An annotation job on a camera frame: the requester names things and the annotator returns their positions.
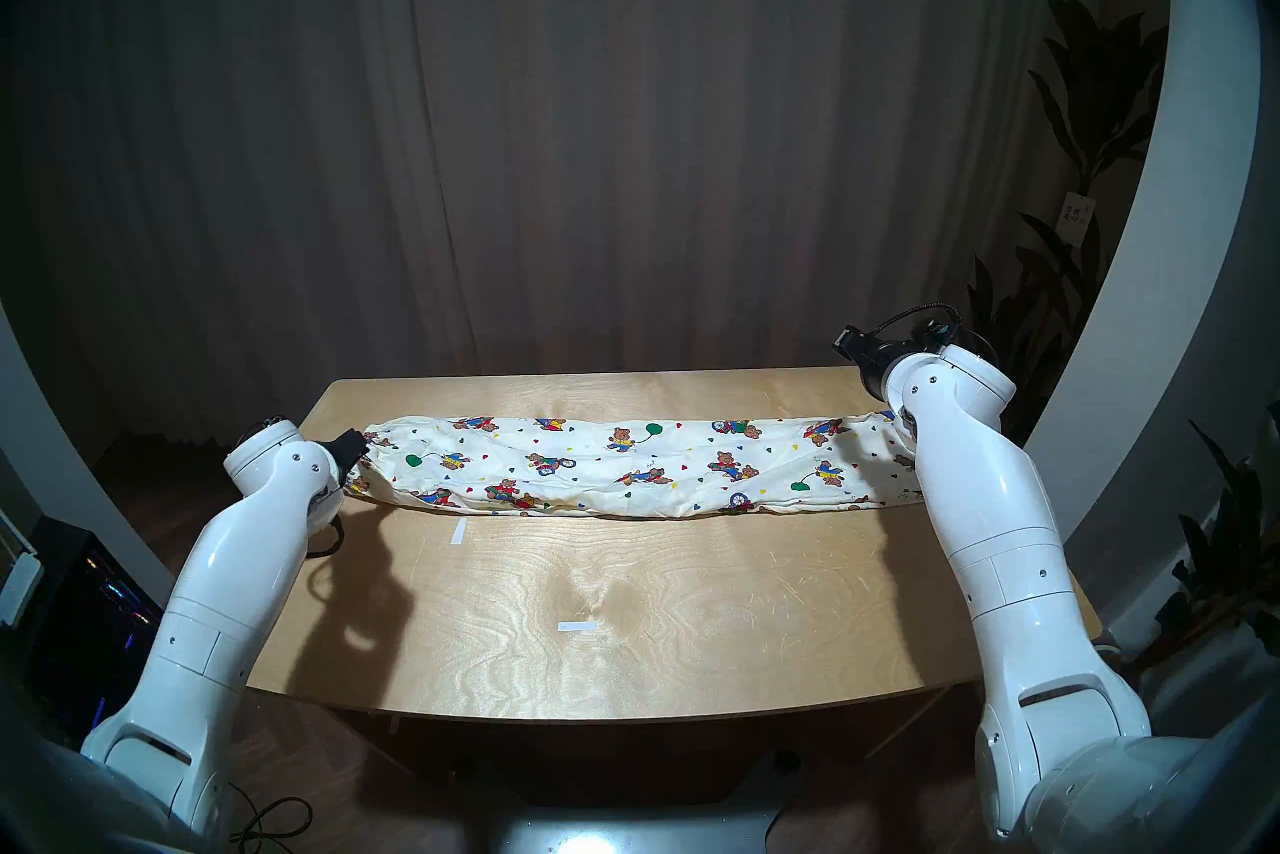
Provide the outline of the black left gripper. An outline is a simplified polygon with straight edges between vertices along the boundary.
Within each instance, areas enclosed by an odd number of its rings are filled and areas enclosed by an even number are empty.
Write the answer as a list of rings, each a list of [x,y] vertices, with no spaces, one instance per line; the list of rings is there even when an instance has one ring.
[[[339,437],[326,442],[326,455],[330,456],[334,463],[337,487],[344,488],[349,474],[369,455],[369,439],[361,430],[347,429]]]

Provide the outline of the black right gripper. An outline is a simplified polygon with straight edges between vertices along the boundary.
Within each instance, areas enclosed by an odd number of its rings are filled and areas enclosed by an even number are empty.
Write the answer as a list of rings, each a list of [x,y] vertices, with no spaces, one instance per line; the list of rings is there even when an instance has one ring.
[[[884,341],[881,337],[860,337],[861,385],[873,398],[887,402],[887,382],[896,364],[915,355],[940,355],[945,346],[945,342]]]

